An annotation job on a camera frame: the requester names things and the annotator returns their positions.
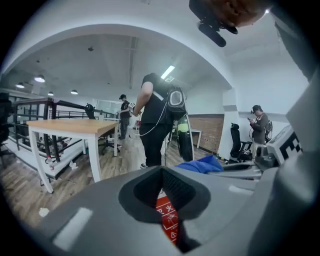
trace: cap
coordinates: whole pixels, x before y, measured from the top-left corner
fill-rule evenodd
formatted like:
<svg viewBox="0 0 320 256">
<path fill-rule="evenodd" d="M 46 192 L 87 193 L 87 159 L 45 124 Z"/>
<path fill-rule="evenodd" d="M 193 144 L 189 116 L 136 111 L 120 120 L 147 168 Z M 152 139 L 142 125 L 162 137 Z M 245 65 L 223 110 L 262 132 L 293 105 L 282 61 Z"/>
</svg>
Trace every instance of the cap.
<svg viewBox="0 0 320 256">
<path fill-rule="evenodd" d="M 257 110 L 261 110 L 262 111 L 262 108 L 261 108 L 260 105 L 254 105 L 252 110 L 253 110 L 253 112 L 256 112 Z"/>
</svg>

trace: white desk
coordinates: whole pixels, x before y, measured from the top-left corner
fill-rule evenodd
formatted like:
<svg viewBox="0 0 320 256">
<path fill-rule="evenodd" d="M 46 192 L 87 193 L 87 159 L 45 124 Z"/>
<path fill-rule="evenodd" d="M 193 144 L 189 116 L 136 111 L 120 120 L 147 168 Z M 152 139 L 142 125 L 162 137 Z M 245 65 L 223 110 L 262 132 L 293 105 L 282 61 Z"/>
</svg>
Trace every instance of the white desk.
<svg viewBox="0 0 320 256">
<path fill-rule="evenodd" d="M 118 154 L 118 122 L 116 121 L 101 121 L 93 119 L 55 119 L 28 121 L 27 125 L 29 125 L 29 139 L 32 152 L 37 162 L 37 170 L 40 174 L 45 188 L 49 193 L 52 193 L 54 190 L 49 183 L 44 168 L 41 164 L 41 158 L 37 147 L 36 133 L 77 138 L 82 139 L 83 141 L 88 140 L 89 158 L 94 182 L 99 182 L 102 179 L 99 163 L 98 139 L 101 135 L 105 134 L 113 128 L 115 128 L 114 156 L 116 157 Z"/>
<path fill-rule="evenodd" d="M 201 135 L 202 135 L 202 130 L 197 130 L 197 129 L 191 129 L 192 133 L 199 133 L 199 138 L 198 138 L 198 143 L 196 145 L 196 148 L 199 148 L 200 145 L 200 140 L 201 140 Z"/>
</svg>

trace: brick wall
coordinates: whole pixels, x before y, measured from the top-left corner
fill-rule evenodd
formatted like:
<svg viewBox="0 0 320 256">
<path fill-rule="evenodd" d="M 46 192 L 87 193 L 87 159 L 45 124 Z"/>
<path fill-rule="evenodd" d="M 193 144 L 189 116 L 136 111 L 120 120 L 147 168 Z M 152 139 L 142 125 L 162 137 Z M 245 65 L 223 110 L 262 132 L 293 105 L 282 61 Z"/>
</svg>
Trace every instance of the brick wall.
<svg viewBox="0 0 320 256">
<path fill-rule="evenodd" d="M 220 145 L 222 129 L 224 127 L 224 114 L 191 114 L 189 120 L 193 129 L 201 130 L 200 147 L 217 153 Z M 197 145 L 199 134 L 192 134 L 193 144 Z"/>
</svg>

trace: person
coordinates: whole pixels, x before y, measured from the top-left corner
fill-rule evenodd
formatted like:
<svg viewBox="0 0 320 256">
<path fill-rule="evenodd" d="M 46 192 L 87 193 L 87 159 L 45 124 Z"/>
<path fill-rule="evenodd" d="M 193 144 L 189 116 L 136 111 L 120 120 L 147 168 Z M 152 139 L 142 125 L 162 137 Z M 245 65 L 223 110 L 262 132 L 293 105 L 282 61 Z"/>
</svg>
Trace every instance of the person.
<svg viewBox="0 0 320 256">
<path fill-rule="evenodd" d="M 138 116 L 141 109 L 140 137 L 144 147 L 145 163 L 141 168 L 162 165 L 161 148 L 166 136 L 172 131 L 174 119 L 166 110 L 165 99 L 170 84 L 155 73 L 143 78 L 141 91 L 137 97 L 133 115 Z"/>
<path fill-rule="evenodd" d="M 251 153 L 252 158 L 255 159 L 258 147 L 265 144 L 266 126 L 268 125 L 269 119 L 259 105 L 254 105 L 252 111 L 256 116 L 255 121 L 250 119 L 250 126 L 253 129 Z"/>
<path fill-rule="evenodd" d="M 119 137 L 119 140 L 124 140 L 127 135 L 128 125 L 130 123 L 130 109 L 129 104 L 130 102 L 127 101 L 127 96 L 124 94 L 121 94 L 119 100 L 122 100 L 121 110 L 120 113 L 120 131 L 121 136 Z"/>
</svg>

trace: black and white pattern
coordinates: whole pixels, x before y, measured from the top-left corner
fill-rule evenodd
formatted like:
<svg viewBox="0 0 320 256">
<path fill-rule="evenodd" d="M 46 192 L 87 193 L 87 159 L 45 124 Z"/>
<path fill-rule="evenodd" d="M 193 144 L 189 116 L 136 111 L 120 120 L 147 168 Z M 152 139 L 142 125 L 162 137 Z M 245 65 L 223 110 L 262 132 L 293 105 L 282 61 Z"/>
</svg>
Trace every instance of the black and white pattern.
<svg viewBox="0 0 320 256">
<path fill-rule="evenodd" d="M 286 160 L 292 156 L 296 156 L 302 152 L 301 145 L 297 138 L 296 133 L 293 133 L 285 143 L 280 147 L 280 152 L 283 156 L 283 159 Z"/>
</svg>

